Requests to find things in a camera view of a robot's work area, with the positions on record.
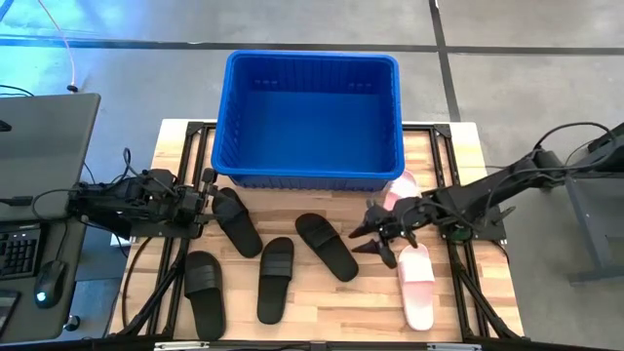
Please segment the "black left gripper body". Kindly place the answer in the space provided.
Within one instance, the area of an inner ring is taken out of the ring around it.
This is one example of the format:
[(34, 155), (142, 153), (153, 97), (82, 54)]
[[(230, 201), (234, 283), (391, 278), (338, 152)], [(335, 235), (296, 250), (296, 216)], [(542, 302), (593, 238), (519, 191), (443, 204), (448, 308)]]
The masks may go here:
[(198, 215), (204, 214), (210, 202), (216, 178), (217, 173), (214, 169), (205, 168), (201, 176), (203, 185), (199, 190), (189, 186), (180, 186), (177, 189), (179, 198), (174, 206), (174, 223), (178, 225), (199, 224)]

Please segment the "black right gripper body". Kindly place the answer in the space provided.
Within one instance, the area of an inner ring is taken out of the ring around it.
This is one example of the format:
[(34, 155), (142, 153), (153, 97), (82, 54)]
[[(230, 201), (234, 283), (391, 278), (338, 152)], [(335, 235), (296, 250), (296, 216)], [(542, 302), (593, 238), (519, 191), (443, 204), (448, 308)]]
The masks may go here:
[(391, 210), (381, 208), (379, 239), (388, 247), (397, 238), (405, 239), (412, 247), (417, 247), (415, 231), (432, 219), (429, 204), (420, 197), (408, 197), (398, 200)]

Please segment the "pink rubber slide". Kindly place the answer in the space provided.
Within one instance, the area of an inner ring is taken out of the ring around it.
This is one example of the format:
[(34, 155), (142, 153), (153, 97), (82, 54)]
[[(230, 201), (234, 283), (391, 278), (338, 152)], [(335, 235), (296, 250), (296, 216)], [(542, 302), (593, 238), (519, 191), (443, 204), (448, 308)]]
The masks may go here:
[(435, 275), (428, 249), (406, 246), (399, 254), (398, 277), (404, 314), (409, 327), (428, 331), (434, 325)]
[(420, 188), (414, 175), (409, 171), (404, 171), (388, 184), (382, 207), (387, 211), (392, 211), (399, 200), (419, 196)]

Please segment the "black rubber slide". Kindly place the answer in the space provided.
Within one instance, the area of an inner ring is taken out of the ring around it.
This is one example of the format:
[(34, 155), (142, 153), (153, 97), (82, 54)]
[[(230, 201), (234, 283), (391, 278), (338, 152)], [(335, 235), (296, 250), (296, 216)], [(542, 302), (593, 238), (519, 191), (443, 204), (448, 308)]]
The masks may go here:
[(341, 282), (353, 280), (359, 266), (338, 232), (319, 214), (302, 214), (295, 221), (295, 229), (303, 242)]
[(250, 218), (249, 210), (235, 192), (234, 201), (215, 202), (212, 212), (218, 215), (217, 223), (240, 255), (246, 258), (261, 253), (263, 244)]
[(293, 278), (293, 241), (279, 237), (270, 241), (259, 265), (256, 315), (262, 324), (275, 325), (282, 320), (290, 281)]
[(207, 341), (223, 337), (226, 314), (222, 270), (211, 253), (195, 251), (186, 257), (184, 296), (190, 300), (198, 337)]

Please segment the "blue plastic bin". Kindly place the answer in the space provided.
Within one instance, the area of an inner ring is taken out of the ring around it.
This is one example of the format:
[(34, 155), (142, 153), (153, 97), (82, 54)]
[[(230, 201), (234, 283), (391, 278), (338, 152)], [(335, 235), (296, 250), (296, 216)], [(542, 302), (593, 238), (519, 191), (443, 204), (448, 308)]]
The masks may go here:
[(387, 55), (232, 53), (211, 164), (248, 188), (383, 189), (405, 170), (398, 62)]

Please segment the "grey laptop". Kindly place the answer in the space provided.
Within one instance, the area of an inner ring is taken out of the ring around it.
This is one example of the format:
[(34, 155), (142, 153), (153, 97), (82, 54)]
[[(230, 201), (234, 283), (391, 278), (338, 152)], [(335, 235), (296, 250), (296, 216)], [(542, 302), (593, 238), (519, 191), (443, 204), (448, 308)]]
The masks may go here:
[(100, 95), (0, 98), (0, 222), (67, 216)]

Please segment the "black computer mouse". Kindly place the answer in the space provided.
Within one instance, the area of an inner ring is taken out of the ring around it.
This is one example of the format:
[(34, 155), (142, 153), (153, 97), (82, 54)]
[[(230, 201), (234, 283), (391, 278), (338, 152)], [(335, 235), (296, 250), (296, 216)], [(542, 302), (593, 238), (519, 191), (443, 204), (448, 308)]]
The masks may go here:
[(43, 264), (34, 284), (34, 302), (38, 308), (49, 309), (60, 301), (67, 264), (52, 260)]

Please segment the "black keyboard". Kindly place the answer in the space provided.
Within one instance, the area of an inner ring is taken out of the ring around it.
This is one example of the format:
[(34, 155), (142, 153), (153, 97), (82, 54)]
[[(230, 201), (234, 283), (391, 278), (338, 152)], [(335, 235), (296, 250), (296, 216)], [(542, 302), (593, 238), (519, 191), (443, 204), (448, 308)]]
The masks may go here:
[(0, 281), (36, 274), (41, 234), (39, 224), (0, 225)]

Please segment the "grey metal stand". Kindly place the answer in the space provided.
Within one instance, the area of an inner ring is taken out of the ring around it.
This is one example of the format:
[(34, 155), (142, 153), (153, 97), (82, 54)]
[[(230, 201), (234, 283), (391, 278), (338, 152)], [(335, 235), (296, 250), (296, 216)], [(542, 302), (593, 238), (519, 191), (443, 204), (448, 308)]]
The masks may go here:
[(572, 285), (624, 278), (609, 240), (624, 240), (624, 178), (571, 177), (565, 180), (569, 201), (579, 223), (593, 268), (571, 273)]

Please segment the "dark grey desk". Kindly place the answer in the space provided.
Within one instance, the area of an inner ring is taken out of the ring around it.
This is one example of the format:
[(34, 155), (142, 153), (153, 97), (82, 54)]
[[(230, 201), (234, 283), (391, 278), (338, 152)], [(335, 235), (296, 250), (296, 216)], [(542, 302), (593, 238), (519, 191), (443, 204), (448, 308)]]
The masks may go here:
[(86, 226), (81, 222), (69, 220), (67, 233), (59, 260), (66, 263), (62, 294), (58, 303), (48, 309), (35, 304), (34, 277), (0, 281), (0, 290), (20, 293), (15, 310), (0, 336), (0, 343), (16, 343), (33, 340), (56, 338), (61, 334), (62, 326), (70, 314), (74, 295), (75, 276), (84, 242)]

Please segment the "black slanted panel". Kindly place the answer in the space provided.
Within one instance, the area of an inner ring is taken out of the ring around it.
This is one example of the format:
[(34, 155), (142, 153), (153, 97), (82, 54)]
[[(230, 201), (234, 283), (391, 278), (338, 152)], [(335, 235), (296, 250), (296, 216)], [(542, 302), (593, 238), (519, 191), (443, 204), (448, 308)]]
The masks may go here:
[(616, 136), (616, 148), (610, 134), (604, 134), (583, 145), (581, 156), (572, 161), (573, 166), (587, 166), (598, 163), (591, 169), (595, 173), (624, 174), (624, 123), (611, 130)]

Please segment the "black aluminium table frame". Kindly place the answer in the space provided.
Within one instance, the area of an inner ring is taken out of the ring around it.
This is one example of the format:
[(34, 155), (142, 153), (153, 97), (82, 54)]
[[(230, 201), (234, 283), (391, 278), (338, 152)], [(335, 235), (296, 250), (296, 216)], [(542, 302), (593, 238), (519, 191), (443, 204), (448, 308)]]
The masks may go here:
[[(152, 168), (168, 169), (186, 183), (199, 181), (199, 169), (210, 166), (214, 143), (213, 120), (164, 120), (160, 127)], [(452, 183), (467, 184), (487, 175), (477, 128), (474, 123), (404, 123), (406, 169), (420, 190)], [(451, 276), (449, 251), (436, 228), (418, 230), (417, 238), (429, 250), (434, 285), (434, 325), (429, 331), (409, 328), (403, 314), (398, 273), (381, 263), (377, 255), (354, 253), (358, 276), (337, 280), (297, 235), (294, 220), (305, 213), (325, 217), (342, 235), (347, 247), (365, 243), (369, 237), (347, 239), (366, 209), (373, 193), (325, 190), (277, 190), (238, 188), (227, 176), (219, 176), (219, 187), (233, 187), (250, 210), (253, 224), (266, 245), (279, 237), (294, 244), (294, 270), (286, 310), (281, 322), (264, 325), (256, 317), (259, 256), (243, 258), (216, 223), (190, 242), (189, 250), (207, 251), (223, 271), (226, 331), (222, 339), (209, 342), (207, 351), (218, 349), (271, 349), (288, 345), (294, 350), (389, 351), (426, 350), (427, 343), (459, 343), (463, 327), (474, 334), (495, 336), (484, 323), (467, 289), (455, 297), (457, 279)], [(132, 245), (110, 331), (120, 332), (152, 294), (160, 275), (173, 263), (180, 240), (137, 239)], [(477, 278), (483, 294), (512, 332), (522, 335), (512, 278), (501, 249), (488, 241), (457, 248), (466, 270)], [(148, 317), (140, 335), (162, 334), (172, 341), (197, 341), (191, 305), (182, 296), (178, 280), (165, 292), (159, 307)]]

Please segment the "silver metal bracket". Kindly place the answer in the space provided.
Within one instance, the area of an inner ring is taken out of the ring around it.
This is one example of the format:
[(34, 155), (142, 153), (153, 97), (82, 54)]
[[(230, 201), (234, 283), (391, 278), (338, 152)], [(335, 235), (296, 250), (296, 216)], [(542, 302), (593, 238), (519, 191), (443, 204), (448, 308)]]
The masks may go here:
[(479, 344), (470, 343), (427, 343), (427, 351), (483, 351)]
[(167, 341), (156, 342), (153, 351), (203, 351), (211, 347), (206, 341)]

